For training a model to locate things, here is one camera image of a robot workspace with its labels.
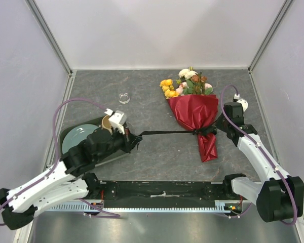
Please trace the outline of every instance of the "brown flower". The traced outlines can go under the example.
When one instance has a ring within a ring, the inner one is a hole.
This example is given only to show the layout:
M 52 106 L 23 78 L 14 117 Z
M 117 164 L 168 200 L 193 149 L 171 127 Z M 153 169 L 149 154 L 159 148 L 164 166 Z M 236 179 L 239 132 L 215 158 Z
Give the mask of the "brown flower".
M 195 82 L 195 83 L 198 83 L 198 81 L 199 81 L 198 75 L 192 76 L 192 81 Z
M 206 80 L 207 80 L 207 78 L 206 78 L 205 76 L 202 76 L 202 77 L 201 77 L 202 83 L 205 82 Z

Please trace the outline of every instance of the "marbled table surface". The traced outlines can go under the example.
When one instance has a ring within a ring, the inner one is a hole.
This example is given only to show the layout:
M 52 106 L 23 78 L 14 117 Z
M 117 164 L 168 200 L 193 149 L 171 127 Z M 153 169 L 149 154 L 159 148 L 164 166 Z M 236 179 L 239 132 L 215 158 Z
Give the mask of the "marbled table surface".
M 238 87 L 241 97 L 249 103 L 245 122 L 253 124 L 270 151 L 269 142 L 260 115 L 257 100 L 247 70 L 201 70 L 207 76 L 219 98 L 228 84 Z M 179 70 L 98 70 L 78 71 L 71 98 L 84 97 L 112 110 L 128 115 L 131 132 L 153 130 L 183 130 L 159 87 L 161 80 L 177 79 Z M 130 94 L 128 104 L 118 101 L 120 92 Z M 225 102 L 232 100 L 234 90 L 226 94 Z M 67 107 L 63 127 L 84 120 L 104 116 L 91 104 L 73 102 Z M 226 134 L 216 135 L 218 159 L 201 163 L 196 137 L 190 134 L 144 136 L 139 149 L 130 155 L 97 167 L 94 172 L 101 180 L 178 180 L 221 181 L 225 175 L 244 173 L 251 180 L 259 178 L 252 165 Z

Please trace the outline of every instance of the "glass ashtray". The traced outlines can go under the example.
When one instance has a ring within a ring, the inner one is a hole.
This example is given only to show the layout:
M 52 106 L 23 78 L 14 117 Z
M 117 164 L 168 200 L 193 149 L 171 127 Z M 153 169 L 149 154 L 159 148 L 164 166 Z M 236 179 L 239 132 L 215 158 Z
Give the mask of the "glass ashtray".
M 129 96 L 128 93 L 120 93 L 118 101 L 121 104 L 127 104 L 130 101 L 130 99 L 131 99 L 131 97 Z

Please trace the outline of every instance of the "white wall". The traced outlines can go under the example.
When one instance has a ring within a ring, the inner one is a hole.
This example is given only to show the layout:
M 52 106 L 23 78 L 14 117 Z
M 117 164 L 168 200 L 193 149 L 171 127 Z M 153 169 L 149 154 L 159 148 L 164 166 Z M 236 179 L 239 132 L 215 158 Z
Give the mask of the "white wall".
M 74 69 L 247 67 L 284 0 L 36 0 Z
M 43 169 L 52 115 L 66 81 L 25 1 L 1 0 L 0 188 L 14 188 Z M 13 231 L 0 227 L 0 242 L 13 237 Z
M 294 1 L 255 68 L 278 157 L 304 180 L 304 0 Z

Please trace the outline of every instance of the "light blue plate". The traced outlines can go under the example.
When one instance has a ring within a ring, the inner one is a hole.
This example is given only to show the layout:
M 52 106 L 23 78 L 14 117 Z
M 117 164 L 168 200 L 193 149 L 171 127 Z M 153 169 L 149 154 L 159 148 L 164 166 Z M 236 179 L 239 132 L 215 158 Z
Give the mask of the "light blue plate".
M 62 143 L 62 153 L 66 153 L 70 148 L 77 146 L 81 141 L 85 140 L 88 135 L 92 134 L 98 127 L 92 124 L 83 124 L 73 128 L 66 134 Z

